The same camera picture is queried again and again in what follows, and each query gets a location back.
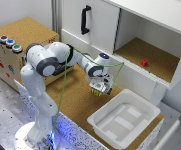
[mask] cardboard box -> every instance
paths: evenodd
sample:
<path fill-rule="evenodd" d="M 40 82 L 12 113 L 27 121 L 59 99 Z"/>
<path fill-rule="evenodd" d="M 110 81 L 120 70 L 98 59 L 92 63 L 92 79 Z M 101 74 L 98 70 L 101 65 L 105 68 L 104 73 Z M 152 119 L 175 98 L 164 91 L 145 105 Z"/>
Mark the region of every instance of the cardboard box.
<path fill-rule="evenodd" d="M 20 70 L 25 65 L 24 57 L 28 45 L 31 43 L 40 43 L 42 46 L 45 46 L 49 43 L 59 41 L 59 35 L 29 17 L 0 27 L 0 37 L 2 35 L 15 40 L 16 44 L 21 45 L 23 48 L 22 53 L 15 54 L 12 52 L 12 49 L 8 49 L 6 45 L 0 44 L 0 78 L 18 91 L 14 79 L 17 81 L 21 80 Z M 43 77 L 43 80 L 48 85 L 60 76 Z"/>

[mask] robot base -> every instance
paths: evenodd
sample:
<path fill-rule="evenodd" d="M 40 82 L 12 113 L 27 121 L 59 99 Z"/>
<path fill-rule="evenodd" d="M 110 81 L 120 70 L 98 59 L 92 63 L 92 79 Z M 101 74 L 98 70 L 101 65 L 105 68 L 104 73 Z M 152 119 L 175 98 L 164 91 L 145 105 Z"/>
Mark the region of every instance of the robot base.
<path fill-rule="evenodd" d="M 31 148 L 29 147 L 26 143 L 24 138 L 26 137 L 26 135 L 28 134 L 28 132 L 30 131 L 30 129 L 32 128 L 32 126 L 34 125 L 34 122 L 30 122 L 24 126 L 22 126 L 15 135 L 14 138 L 14 149 L 15 150 L 39 150 L 39 148 Z M 58 147 L 60 143 L 60 138 L 59 136 L 55 137 L 55 146 Z"/>

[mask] cable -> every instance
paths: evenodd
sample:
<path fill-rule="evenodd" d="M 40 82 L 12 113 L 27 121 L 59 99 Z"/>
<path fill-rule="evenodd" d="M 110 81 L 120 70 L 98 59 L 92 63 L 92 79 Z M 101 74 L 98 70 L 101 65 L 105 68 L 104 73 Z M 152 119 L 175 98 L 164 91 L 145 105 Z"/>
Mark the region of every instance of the cable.
<path fill-rule="evenodd" d="M 119 68 L 117 74 L 116 74 L 116 77 L 113 81 L 113 85 L 112 85 L 112 88 L 114 86 L 114 83 L 118 77 L 118 74 L 120 72 L 120 70 L 122 69 L 123 65 L 124 65 L 124 62 L 122 63 L 119 63 L 119 64 L 115 64 L 115 65 L 101 65 L 101 64 L 98 64 L 94 61 L 92 61 L 91 59 L 89 59 L 88 57 L 86 57 L 82 52 L 80 52 L 79 50 L 75 49 L 78 53 L 82 54 L 85 58 L 87 58 L 89 61 L 91 61 L 92 63 L 96 64 L 96 65 L 99 65 L 99 66 L 103 66 L 103 67 L 115 67 L 115 66 L 119 66 L 121 65 L 121 67 Z M 59 107 L 58 107 L 58 111 L 57 111 L 57 117 L 56 117 L 56 120 L 55 120 L 55 123 L 53 125 L 53 129 L 52 129 L 52 133 L 54 132 L 54 129 L 56 128 L 56 125 L 57 125 L 57 119 L 59 117 L 59 112 L 60 112 L 60 107 L 61 107 L 61 104 L 62 104 L 62 99 L 63 99 L 63 94 L 64 94 L 64 90 L 65 90 L 65 85 L 66 85 L 66 69 L 67 69 L 67 60 L 68 60 L 68 56 L 69 56 L 69 53 L 70 53 L 70 49 L 68 50 L 68 52 L 66 53 L 66 63 L 65 63 L 65 74 L 64 74 L 64 83 L 63 83 L 63 89 L 62 89 L 62 94 L 61 94 L 61 98 L 60 98 L 60 102 L 59 102 Z M 51 138 L 50 138 L 50 142 L 48 144 L 48 150 L 50 148 L 50 143 L 51 143 Z"/>

